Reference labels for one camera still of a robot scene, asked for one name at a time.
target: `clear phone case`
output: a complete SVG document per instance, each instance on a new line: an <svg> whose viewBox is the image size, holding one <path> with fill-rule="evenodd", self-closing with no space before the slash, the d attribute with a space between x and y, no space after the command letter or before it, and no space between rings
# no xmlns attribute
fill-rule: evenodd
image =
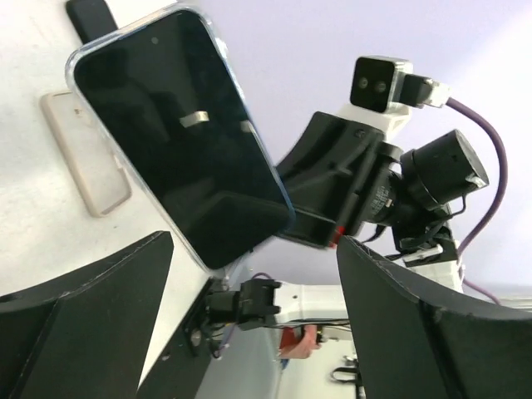
<svg viewBox="0 0 532 399"><path fill-rule="evenodd" d="M110 43L113 43L117 40L120 40L121 38L128 36L132 34L133 32L137 32L140 29L143 29L147 25L159 21L160 19L169 16L170 14L178 11L190 11L196 13L201 21L203 22L205 29L209 33L212 42L214 46L216 47L219 56L224 61L224 64L226 65L226 68L231 76L231 79L233 80L233 83L235 87L238 90L238 93L240 95L240 98L244 104L244 94L242 92L241 87L239 86L238 82L236 81L236 78L234 76L233 70L229 64L228 56L227 56L227 48L224 44L224 42L219 38L219 35L216 33L216 29L213 25L213 23L210 21L210 19L204 14L204 12L197 7L194 4L189 4L186 2L178 2L172 5L169 5L167 7L162 8L159 11L153 12L152 14L143 17L142 19L133 22L132 24L123 27L115 32L109 33L108 35L101 37L100 39L95 40L94 42L87 43L85 46L81 47L77 51L75 51L71 56L69 57L67 63L66 63L66 70L65 70L65 77L66 77L66 83L70 90L75 92L82 103L82 105L86 108L88 112L91 113L91 116L94 117L95 120L99 121L99 118L97 114L92 110L90 104L86 100L86 98L82 95L81 91L79 90L75 78L74 78L74 71L76 68L76 64L87 54L90 54L91 52L94 52L102 47L105 47L109 45ZM164 217L165 221L172 227L172 229L175 231L175 233L178 235L178 237L181 238L181 241L183 244L189 249L189 251L193 254L195 257L195 260L198 264L200 264L204 270L208 271L209 273L213 273L213 270L207 268L201 258L198 256L198 254L194 251L186 237L180 232L179 228L175 225L172 218L166 213L165 209L162 207L162 205L159 203L157 198L153 195L153 193L150 191L146 183L143 181L143 179L140 177L138 172L133 168L131 163L128 161L126 155L122 151L122 149L116 144L111 134L105 129L105 127L102 127L101 131L106 136L107 139L111 142L113 146L113 150L115 151L116 155L118 156L119 161L124 165L124 168L127 170L130 177L147 193L147 195L150 197L151 202L153 205L159 210L160 214ZM260 148L262 150L262 153L264 155L264 158L268 160L269 164L271 165L272 173L275 176L275 179L278 181L279 186L283 187L279 177L276 173L274 173L274 167L271 159L269 158L268 153L264 149L264 145L262 144L262 141L259 139L259 135L256 133L255 129L253 129L252 134L254 134L255 138L257 139L257 142L260 145Z"/></svg>

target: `camera lens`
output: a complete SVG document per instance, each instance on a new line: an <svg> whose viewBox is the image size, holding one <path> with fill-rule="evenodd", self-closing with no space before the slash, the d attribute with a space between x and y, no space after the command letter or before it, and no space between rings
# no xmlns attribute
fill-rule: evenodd
<svg viewBox="0 0 532 399"><path fill-rule="evenodd" d="M422 212L420 205L408 194L402 177L391 171L377 187L366 221L381 226L407 224Z"/></svg>
<svg viewBox="0 0 532 399"><path fill-rule="evenodd" d="M401 170L408 192L427 210L490 183L475 151L458 130L404 154Z"/></svg>
<svg viewBox="0 0 532 399"><path fill-rule="evenodd" d="M382 226L418 224L428 213L489 184L471 145L459 131L401 156L401 175L389 171L365 220Z"/></svg>

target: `red component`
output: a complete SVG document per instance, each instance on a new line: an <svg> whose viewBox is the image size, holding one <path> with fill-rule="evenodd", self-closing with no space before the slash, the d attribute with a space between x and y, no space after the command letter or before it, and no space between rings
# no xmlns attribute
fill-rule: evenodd
<svg viewBox="0 0 532 399"><path fill-rule="evenodd" d="M283 335L281 336L281 343L279 344L279 349L284 347L292 347L297 345L301 341L301 333L299 332L300 328L283 328Z"/></svg>
<svg viewBox="0 0 532 399"><path fill-rule="evenodd" d="M346 228L343 226L340 226L336 229L336 235L334 236L334 239L332 239L331 243L329 244L329 247L335 248L338 244L338 241L340 241L340 238L343 236L343 234L346 232Z"/></svg>

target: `black cable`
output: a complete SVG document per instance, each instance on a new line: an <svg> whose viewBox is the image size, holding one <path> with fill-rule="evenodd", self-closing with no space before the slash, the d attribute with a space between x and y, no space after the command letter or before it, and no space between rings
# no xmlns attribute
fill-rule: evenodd
<svg viewBox="0 0 532 399"><path fill-rule="evenodd" d="M386 255L384 258L388 259L391 262L395 262L396 260L399 260L400 258L402 258L402 254Z"/></svg>
<svg viewBox="0 0 532 399"><path fill-rule="evenodd" d="M328 321L327 323L320 323L319 319L316 319L316 320L313 320L313 321L308 322L308 323L299 323L296 326L270 326L270 327L265 327L265 328L272 328L272 329L275 329L275 330L283 330L285 328L297 328L297 327L312 326L312 325L317 325L318 327L324 327L324 328L351 327L351 323L350 322L336 324L336 323L331 323L330 321Z"/></svg>
<svg viewBox="0 0 532 399"><path fill-rule="evenodd" d="M373 233L373 235L369 239L365 239L364 241L362 241L362 244L368 244L368 243L375 241L376 239L380 239L382 237L382 234L385 231L386 231L386 226L378 224L377 227L375 228L375 233Z"/></svg>
<svg viewBox="0 0 532 399"><path fill-rule="evenodd" d="M210 350L210 356L214 360L218 360L222 357L218 345L212 340L209 342L209 350Z"/></svg>
<svg viewBox="0 0 532 399"><path fill-rule="evenodd" d="M340 378L337 374L346 374L352 378ZM355 359L353 366L337 367L332 370L330 377L333 381L340 384L354 384L355 385L355 399L362 399L365 397L364 384L362 381L362 374L360 373L360 365Z"/></svg>
<svg viewBox="0 0 532 399"><path fill-rule="evenodd" d="M464 238L464 240L461 242L460 246L458 247L458 256L461 257L461 255L464 253L466 248L471 244L473 239L475 239L476 236L484 229L484 227L490 222L490 220L497 213L497 210L499 210L499 207L502 204L503 198L505 197L505 193L506 193L506 187L508 186L508 157L506 156L505 145L502 139L500 138L499 133L497 133L495 128L486 119L484 119L482 116L474 112L468 106L465 106L461 102L455 100L454 98L450 98L446 104L451 109L461 113L466 118L469 118L472 121L474 121L478 126L480 126L487 133L487 135L490 137L491 142L493 143L493 146L495 147L495 152L499 160L499 184L497 185L497 191L495 192L495 197L490 207L486 211L485 215L482 217L482 219L480 219L480 222L473 228L473 230L470 231L468 235L466 235L466 237ZM475 291L485 295L487 298L491 299L494 303L500 304L499 299L495 295L490 293L489 291L486 291L485 289L472 283L466 278L463 279L463 283L469 288L472 288Z"/></svg>
<svg viewBox="0 0 532 399"><path fill-rule="evenodd" d="M399 242L401 249L421 249L422 245L429 242L434 238L440 229L445 225L446 220L439 220L428 231L426 231L421 237L406 238Z"/></svg>
<svg viewBox="0 0 532 399"><path fill-rule="evenodd" d="M301 320L292 320L291 323L297 323L298 326L304 326L307 324L320 324L322 326L347 326L350 324L348 320L341 318L305 318Z"/></svg>

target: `black phone screen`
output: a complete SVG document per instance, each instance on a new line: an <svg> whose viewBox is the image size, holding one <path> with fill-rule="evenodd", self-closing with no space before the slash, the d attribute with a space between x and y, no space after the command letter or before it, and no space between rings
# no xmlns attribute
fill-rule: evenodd
<svg viewBox="0 0 532 399"><path fill-rule="evenodd" d="M208 268L293 209L198 14L178 11L76 64L78 88Z"/></svg>

